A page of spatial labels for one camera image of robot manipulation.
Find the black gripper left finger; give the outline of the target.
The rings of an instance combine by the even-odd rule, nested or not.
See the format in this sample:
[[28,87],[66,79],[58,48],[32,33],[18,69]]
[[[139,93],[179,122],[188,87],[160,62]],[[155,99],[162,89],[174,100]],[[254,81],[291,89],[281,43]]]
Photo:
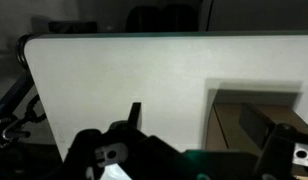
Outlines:
[[137,130],[142,126],[142,104],[134,102],[131,106],[128,118],[126,120],[115,121],[110,125],[111,129],[118,128],[119,126],[131,126]]

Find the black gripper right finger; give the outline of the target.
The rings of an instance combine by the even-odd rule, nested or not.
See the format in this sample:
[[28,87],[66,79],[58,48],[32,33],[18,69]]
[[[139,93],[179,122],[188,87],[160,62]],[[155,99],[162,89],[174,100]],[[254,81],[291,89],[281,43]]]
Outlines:
[[262,150],[278,122],[268,117],[253,104],[243,104],[239,125],[256,147]]

